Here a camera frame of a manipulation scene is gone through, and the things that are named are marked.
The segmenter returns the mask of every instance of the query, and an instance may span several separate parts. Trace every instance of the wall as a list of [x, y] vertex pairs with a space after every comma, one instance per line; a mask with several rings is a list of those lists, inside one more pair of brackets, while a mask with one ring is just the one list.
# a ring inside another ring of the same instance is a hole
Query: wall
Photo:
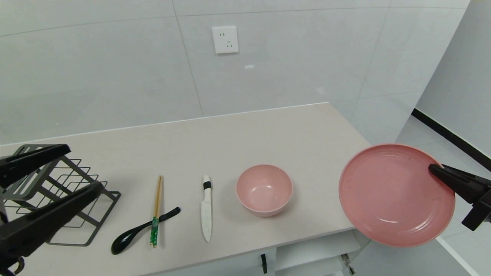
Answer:
[[468, 1], [3, 0], [0, 141], [331, 101], [393, 142]]
[[416, 108], [491, 157], [491, 1], [472, 1]]

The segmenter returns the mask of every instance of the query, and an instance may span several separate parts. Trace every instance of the pink plate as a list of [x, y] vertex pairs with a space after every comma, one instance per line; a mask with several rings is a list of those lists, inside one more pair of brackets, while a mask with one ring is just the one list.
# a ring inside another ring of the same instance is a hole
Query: pink plate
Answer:
[[356, 154], [339, 181], [348, 219], [363, 234], [395, 247], [422, 245], [452, 218], [455, 194], [428, 171], [439, 164], [419, 149], [381, 144]]

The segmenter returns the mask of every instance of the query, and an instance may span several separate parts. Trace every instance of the white knife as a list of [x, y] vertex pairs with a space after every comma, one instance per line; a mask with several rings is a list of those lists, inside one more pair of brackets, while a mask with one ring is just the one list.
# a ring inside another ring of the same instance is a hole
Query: white knife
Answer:
[[201, 230], [206, 242], [212, 237], [212, 182], [208, 175], [203, 176], [204, 197], [201, 202]]

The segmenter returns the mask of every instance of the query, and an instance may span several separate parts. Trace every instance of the black band on knife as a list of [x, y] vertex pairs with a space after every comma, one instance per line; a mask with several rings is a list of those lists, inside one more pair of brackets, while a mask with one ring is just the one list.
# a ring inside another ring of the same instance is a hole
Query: black band on knife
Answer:
[[211, 188], [211, 187], [212, 187], [212, 183], [210, 181], [206, 181], [205, 183], [203, 183], [203, 189], [204, 190]]

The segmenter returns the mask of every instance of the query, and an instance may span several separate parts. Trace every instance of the white wall outlet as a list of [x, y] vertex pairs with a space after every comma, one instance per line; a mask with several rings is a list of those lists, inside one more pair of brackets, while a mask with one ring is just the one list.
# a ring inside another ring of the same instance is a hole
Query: white wall outlet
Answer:
[[217, 54], [237, 53], [239, 51], [237, 27], [213, 27], [212, 33]]

